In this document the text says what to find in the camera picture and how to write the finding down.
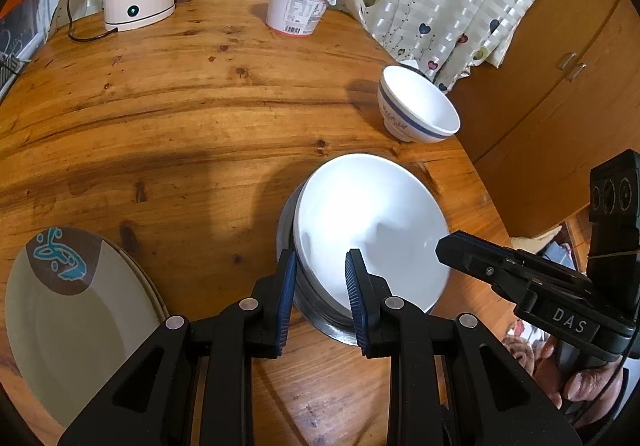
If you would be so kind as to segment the person right hand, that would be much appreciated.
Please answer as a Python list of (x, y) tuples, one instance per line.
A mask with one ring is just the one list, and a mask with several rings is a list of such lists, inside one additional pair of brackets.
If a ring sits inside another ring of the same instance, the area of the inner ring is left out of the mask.
[(623, 370), (618, 368), (620, 359), (603, 367), (577, 372), (568, 381), (561, 380), (556, 366), (554, 349), (558, 340), (549, 338), (541, 348), (534, 372), (534, 380), (550, 398), (556, 408), (563, 400), (573, 403), (588, 403), (588, 411), (578, 420), (575, 428), (588, 426), (602, 419), (616, 403), (623, 386)]

